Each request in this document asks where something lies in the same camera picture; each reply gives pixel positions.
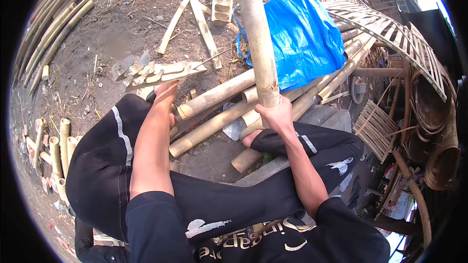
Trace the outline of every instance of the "wooden plank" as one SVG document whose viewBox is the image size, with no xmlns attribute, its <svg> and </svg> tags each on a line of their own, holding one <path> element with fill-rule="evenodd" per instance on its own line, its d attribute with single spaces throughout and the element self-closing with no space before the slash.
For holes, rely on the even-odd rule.
<svg viewBox="0 0 468 263">
<path fill-rule="evenodd" d="M 210 55 L 212 57 L 218 55 L 218 48 L 216 48 L 216 44 L 214 43 L 213 36 L 208 28 L 208 24 L 206 23 L 200 3 L 198 0 L 190 0 L 190 6 L 192 7 L 193 15 L 195 15 L 196 22 L 198 23 L 203 39 L 205 40 L 205 44 L 210 51 Z M 216 69 L 222 68 L 221 60 L 218 57 L 213 58 L 213 62 Z"/>
<path fill-rule="evenodd" d="M 185 7 L 187 4 L 189 4 L 190 0 L 182 0 L 180 3 L 178 9 L 175 11 L 174 16 L 171 19 L 171 22 L 169 23 L 169 26 L 167 28 L 167 31 L 164 33 L 164 36 L 162 37 L 161 44 L 159 45 L 158 53 L 164 54 L 166 52 L 167 44 L 169 43 L 169 39 L 171 38 L 172 32 L 174 31 L 177 22 L 179 21 L 180 16 L 182 15 L 182 12 L 184 12 Z"/>
</svg>

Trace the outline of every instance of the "forearm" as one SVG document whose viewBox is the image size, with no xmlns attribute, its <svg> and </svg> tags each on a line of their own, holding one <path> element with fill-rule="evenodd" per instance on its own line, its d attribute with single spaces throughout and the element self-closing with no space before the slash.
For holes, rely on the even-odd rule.
<svg viewBox="0 0 468 263">
<path fill-rule="evenodd" d="M 325 184 L 310 162 L 294 129 L 288 130 L 280 136 L 286 147 L 296 192 L 307 213 L 314 218 L 320 204 L 328 199 Z"/>
<path fill-rule="evenodd" d="M 172 196 L 169 177 L 169 107 L 153 105 L 135 142 L 130 199 L 148 191 L 164 191 Z"/>
</svg>

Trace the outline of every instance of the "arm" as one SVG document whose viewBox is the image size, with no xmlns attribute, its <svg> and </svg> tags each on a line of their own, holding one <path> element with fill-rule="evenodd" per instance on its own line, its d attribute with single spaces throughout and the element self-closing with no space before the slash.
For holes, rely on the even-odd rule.
<svg viewBox="0 0 468 263">
<path fill-rule="evenodd" d="M 170 106 L 177 95 L 177 82 L 160 85 L 156 99 L 135 142 L 130 200 L 149 191 L 174 195 L 169 176 Z"/>
<path fill-rule="evenodd" d="M 296 192 L 307 214 L 315 218 L 320 204 L 328 199 L 327 190 L 322 178 L 313 167 L 293 126 L 292 107 L 289 99 L 281 96 L 281 103 L 276 108 L 265 108 L 258 104 L 255 111 L 265 118 L 270 127 L 284 141 Z"/>
</svg>

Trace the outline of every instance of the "plastic bag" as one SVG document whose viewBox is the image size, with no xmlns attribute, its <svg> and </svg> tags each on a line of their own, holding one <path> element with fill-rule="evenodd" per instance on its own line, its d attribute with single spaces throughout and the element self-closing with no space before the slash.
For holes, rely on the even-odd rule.
<svg viewBox="0 0 468 263">
<path fill-rule="evenodd" d="M 279 88 L 289 91 L 340 69 L 345 56 L 341 32 L 319 0 L 270 0 L 265 12 L 275 52 Z M 250 62 L 250 52 L 239 55 Z"/>
</svg>

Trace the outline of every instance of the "bird print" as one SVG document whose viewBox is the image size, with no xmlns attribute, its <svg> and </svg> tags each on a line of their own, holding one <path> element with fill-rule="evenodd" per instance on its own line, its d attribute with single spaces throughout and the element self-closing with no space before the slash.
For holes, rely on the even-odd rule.
<svg viewBox="0 0 468 263">
<path fill-rule="evenodd" d="M 325 166 L 331 166 L 332 169 L 338 169 L 340 171 L 340 176 L 348 171 L 348 163 L 353 161 L 352 157 L 345 159 L 344 161 L 331 162 Z"/>
</svg>

